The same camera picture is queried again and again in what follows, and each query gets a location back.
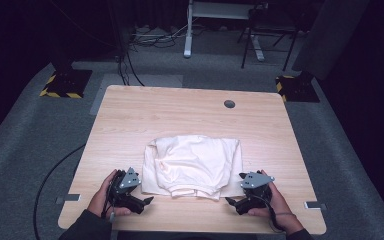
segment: folded shirt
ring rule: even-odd
[[[157,138],[145,148],[142,192],[218,200],[242,196],[237,139],[184,135]]]

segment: desk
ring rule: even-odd
[[[226,100],[234,108],[224,106]],[[68,228],[113,169],[142,174],[145,146],[155,138],[202,134],[241,141],[245,172],[264,169],[310,233],[326,226],[316,201],[283,100],[276,93],[108,87],[69,190],[80,201],[65,202],[59,225]],[[140,187],[132,195],[143,199]],[[116,218],[113,229],[136,231],[273,233],[268,219],[238,215],[227,201],[154,195],[142,214]]]
[[[207,17],[207,18],[227,18],[248,20],[248,11],[254,8],[249,4],[236,3],[212,3],[212,2],[194,2],[189,0],[188,7],[188,30],[186,33],[185,51],[183,56],[190,58],[192,55],[192,18]],[[263,52],[260,50],[258,37],[253,36],[252,43],[254,45],[255,54],[259,61],[264,61]]]

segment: black base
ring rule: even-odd
[[[83,91],[92,70],[71,70],[68,73],[55,71],[49,78],[40,96],[83,98]]]
[[[276,77],[276,88],[285,102],[320,102],[311,82],[303,84],[296,77]]]

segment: person's left hand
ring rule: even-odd
[[[101,188],[99,188],[99,190],[95,193],[92,200],[90,200],[89,206],[87,207],[88,211],[90,211],[91,213],[95,214],[98,217],[101,217],[102,209],[104,208],[105,200],[107,197],[108,186],[110,185],[111,180],[114,178],[114,175],[116,173],[117,173],[117,170],[114,170],[107,178],[105,178],[104,182],[101,185]],[[112,209],[110,209],[107,212],[107,216],[106,216],[107,218],[109,218],[111,212],[112,212]],[[114,213],[116,216],[123,216],[123,215],[129,215],[131,211],[128,208],[122,207],[122,208],[114,208]]]

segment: shirt sleeve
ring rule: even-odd
[[[111,223],[84,210],[80,217],[67,229],[59,240],[109,240]]]
[[[286,240],[314,240],[307,229],[302,229],[298,232],[294,232],[289,236],[286,236]]]

